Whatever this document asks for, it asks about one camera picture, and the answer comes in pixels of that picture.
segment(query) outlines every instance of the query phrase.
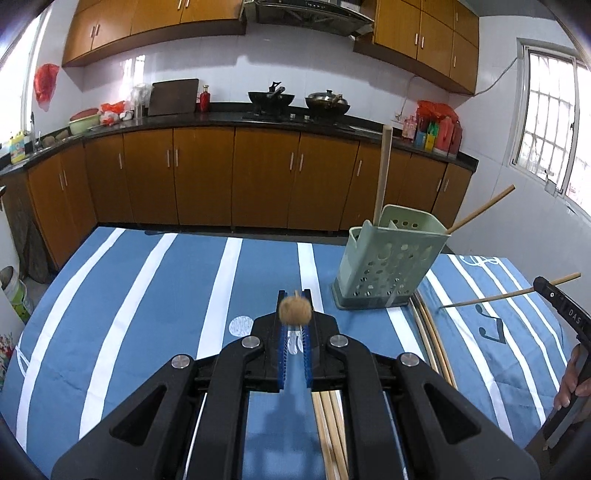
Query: human hand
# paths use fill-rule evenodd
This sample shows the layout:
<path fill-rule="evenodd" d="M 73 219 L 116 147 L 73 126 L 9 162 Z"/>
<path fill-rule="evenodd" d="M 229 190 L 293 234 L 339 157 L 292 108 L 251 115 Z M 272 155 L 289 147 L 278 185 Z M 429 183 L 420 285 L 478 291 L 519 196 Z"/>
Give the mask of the human hand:
<path fill-rule="evenodd" d="M 566 365 L 566 372 L 560 382 L 560 389 L 554 398 L 554 408 L 560 410 L 562 407 L 570 405 L 570 396 L 574 392 L 578 397 L 588 397 L 591 395 L 591 378 L 584 381 L 580 385 L 579 376 L 575 370 L 575 365 L 579 358 L 581 345 L 573 348 L 573 353 L 570 355 L 569 363 Z"/>

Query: range hood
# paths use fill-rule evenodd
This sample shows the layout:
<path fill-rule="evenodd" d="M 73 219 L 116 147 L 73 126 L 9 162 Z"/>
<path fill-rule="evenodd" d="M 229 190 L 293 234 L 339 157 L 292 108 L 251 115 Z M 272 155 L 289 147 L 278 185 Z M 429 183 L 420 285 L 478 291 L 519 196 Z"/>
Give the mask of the range hood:
<path fill-rule="evenodd" d="M 340 0 L 245 0 L 248 21 L 311 28 L 358 37 L 373 31 L 374 21 L 343 7 Z"/>

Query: kitchen counter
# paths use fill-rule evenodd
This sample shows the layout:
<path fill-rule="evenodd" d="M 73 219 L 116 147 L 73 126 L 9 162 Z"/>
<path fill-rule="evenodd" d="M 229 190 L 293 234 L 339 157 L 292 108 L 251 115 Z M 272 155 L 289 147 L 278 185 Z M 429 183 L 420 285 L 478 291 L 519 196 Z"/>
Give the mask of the kitchen counter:
<path fill-rule="evenodd" d="M 75 145 L 79 142 L 105 137 L 112 134 L 123 134 L 140 130 L 182 127 L 272 128 L 325 135 L 328 137 L 344 138 L 346 140 L 358 140 L 372 144 L 380 144 L 382 141 L 381 124 L 350 116 L 346 116 L 345 118 L 347 122 L 350 123 L 353 130 L 348 128 L 339 128 L 333 125 L 306 122 L 300 118 L 296 119 L 295 121 L 285 122 L 244 119 L 244 114 L 244 112 L 185 113 L 179 115 L 145 117 L 121 122 L 109 127 L 95 127 L 82 135 L 75 135 L 50 148 L 30 154 L 25 160 L 20 161 L 16 165 L 9 164 L 0 170 L 0 179 L 6 175 L 10 175 L 18 171 L 27 170 L 42 162 L 46 158 L 49 158 L 52 155 L 64 150 L 65 148 Z M 400 130 L 395 129 L 395 134 L 396 133 L 400 134 Z M 477 159 L 462 152 L 458 153 L 457 158 L 448 158 L 442 155 L 429 153 L 425 152 L 424 150 L 414 148 L 410 143 L 404 142 L 402 139 L 396 137 L 392 142 L 392 148 L 411 153 L 417 153 L 423 157 L 431 158 L 433 160 L 452 163 L 471 172 L 475 172 L 478 166 Z"/>

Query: red plastic bag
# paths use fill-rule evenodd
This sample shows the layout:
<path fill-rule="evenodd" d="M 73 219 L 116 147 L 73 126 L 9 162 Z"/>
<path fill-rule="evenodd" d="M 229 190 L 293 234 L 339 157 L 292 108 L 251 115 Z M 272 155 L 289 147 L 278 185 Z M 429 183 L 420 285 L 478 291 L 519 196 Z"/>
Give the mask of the red plastic bag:
<path fill-rule="evenodd" d="M 59 66 L 53 63 L 46 63 L 41 65 L 35 72 L 35 79 L 33 81 L 33 88 L 35 89 L 35 98 L 37 104 L 44 112 L 49 110 L 49 103 L 56 92 L 57 73 L 60 71 Z"/>

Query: plastic container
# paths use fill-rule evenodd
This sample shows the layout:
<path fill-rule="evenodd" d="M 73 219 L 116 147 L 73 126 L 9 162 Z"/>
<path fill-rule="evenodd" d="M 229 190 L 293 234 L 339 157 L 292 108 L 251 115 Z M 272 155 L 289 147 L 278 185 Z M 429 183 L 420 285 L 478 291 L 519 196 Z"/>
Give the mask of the plastic container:
<path fill-rule="evenodd" d="M 79 135 L 86 132 L 89 128 L 97 127 L 98 125 L 100 125 L 99 113 L 70 122 L 70 132 L 72 135 Z"/>
<path fill-rule="evenodd" d="M 446 228 L 430 213 L 386 205 L 378 226 L 366 220 L 349 230 L 332 285 L 337 307 L 406 305 L 448 238 Z"/>
<path fill-rule="evenodd" d="M 33 313 L 33 302 L 27 294 L 27 286 L 18 278 L 17 272 L 11 266 L 0 271 L 2 289 L 17 315 L 27 323 Z"/>

